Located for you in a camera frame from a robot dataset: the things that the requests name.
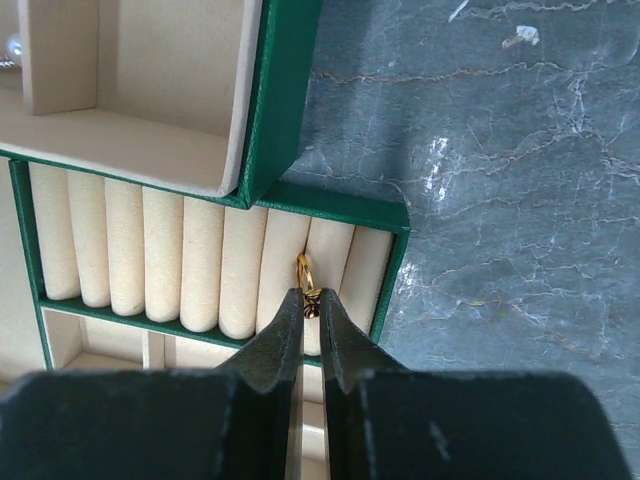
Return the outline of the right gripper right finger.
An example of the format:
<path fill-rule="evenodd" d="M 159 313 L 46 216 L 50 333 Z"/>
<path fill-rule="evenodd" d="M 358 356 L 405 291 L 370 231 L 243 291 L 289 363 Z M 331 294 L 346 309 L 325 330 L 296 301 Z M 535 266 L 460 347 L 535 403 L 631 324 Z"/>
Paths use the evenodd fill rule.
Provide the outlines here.
<path fill-rule="evenodd" d="M 319 322 L 330 477 L 371 479 L 375 455 L 368 446 L 371 420 L 360 380 L 369 371 L 405 367 L 353 323 L 332 289 L 320 294 Z"/>

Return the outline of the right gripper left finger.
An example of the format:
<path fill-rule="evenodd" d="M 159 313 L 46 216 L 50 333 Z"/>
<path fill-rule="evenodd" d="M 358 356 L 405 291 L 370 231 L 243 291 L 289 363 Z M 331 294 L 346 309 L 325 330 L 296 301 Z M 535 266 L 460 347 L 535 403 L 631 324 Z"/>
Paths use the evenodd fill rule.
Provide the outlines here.
<path fill-rule="evenodd" d="M 221 479 L 300 477 L 303 327 L 303 296 L 291 289 L 271 323 L 220 368 L 231 387 Z"/>

